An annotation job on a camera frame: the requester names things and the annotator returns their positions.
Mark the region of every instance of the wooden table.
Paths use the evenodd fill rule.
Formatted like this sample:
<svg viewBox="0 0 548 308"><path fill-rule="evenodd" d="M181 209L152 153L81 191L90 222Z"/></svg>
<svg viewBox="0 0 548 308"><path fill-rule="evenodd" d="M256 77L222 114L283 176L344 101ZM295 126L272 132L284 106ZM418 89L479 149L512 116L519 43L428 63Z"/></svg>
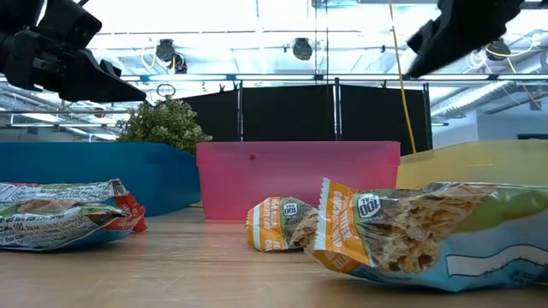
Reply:
<svg viewBox="0 0 548 308"><path fill-rule="evenodd" d="M86 252L1 252L0 308L18 307L546 307L546 287L458 295L374 287L304 253L265 254L242 223L200 209L147 220L149 229Z"/></svg>

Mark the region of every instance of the pink plastic bin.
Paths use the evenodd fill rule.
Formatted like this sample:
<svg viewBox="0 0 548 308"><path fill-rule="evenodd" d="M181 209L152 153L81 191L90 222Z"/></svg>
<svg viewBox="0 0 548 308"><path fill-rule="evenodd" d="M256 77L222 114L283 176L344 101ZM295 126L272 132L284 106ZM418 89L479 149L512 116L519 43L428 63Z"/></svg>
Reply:
<svg viewBox="0 0 548 308"><path fill-rule="evenodd" d="M400 144L207 142L198 145L197 161L205 218L245 220L268 197L318 207L324 177L363 190L395 188Z"/></svg>

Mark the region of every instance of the snack food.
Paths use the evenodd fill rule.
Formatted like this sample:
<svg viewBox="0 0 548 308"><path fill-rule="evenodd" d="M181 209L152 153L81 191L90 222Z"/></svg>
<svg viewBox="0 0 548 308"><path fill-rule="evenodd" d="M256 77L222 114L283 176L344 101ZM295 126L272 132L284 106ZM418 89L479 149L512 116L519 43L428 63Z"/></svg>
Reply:
<svg viewBox="0 0 548 308"><path fill-rule="evenodd" d="M0 183L0 248L49 251L120 240L146 229L144 215L119 180Z"/></svg>
<svg viewBox="0 0 548 308"><path fill-rule="evenodd" d="M432 183L358 192L325 179L306 249L330 270L461 291L548 281L548 187Z"/></svg>
<svg viewBox="0 0 548 308"><path fill-rule="evenodd" d="M296 198L271 197L247 213L247 243L262 252L301 248L318 211Z"/></svg>

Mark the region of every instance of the potted plant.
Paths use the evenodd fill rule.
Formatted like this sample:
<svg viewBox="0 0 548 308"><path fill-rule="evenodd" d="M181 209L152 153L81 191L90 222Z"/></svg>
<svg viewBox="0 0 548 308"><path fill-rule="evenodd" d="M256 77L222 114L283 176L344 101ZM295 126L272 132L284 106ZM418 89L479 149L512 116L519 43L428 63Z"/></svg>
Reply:
<svg viewBox="0 0 548 308"><path fill-rule="evenodd" d="M195 118L190 105L179 99L167 97L156 106L144 103L132 110L118 141L162 143L196 155L196 145L211 136L202 132Z"/></svg>

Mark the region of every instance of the blue plastic bin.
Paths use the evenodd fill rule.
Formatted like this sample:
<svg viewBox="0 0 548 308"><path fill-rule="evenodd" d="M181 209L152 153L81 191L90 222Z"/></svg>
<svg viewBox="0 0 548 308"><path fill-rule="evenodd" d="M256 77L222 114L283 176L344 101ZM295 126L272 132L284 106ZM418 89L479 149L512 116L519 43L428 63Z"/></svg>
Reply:
<svg viewBox="0 0 548 308"><path fill-rule="evenodd" d="M196 158L153 143L0 143L0 181L87 183L119 178L146 208L163 215L200 201Z"/></svg>

